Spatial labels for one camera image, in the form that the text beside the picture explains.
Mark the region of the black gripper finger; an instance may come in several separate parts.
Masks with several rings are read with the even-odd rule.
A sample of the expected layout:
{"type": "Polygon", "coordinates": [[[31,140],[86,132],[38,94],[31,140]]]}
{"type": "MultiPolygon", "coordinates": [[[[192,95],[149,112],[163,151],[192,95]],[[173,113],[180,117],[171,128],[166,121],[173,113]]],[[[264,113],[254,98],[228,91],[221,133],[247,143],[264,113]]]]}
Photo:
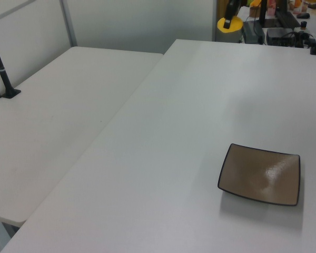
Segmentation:
{"type": "Polygon", "coordinates": [[[224,28],[229,29],[233,16],[236,15],[238,8],[240,6],[240,0],[229,0],[226,6],[225,16],[224,16],[224,28]]]}

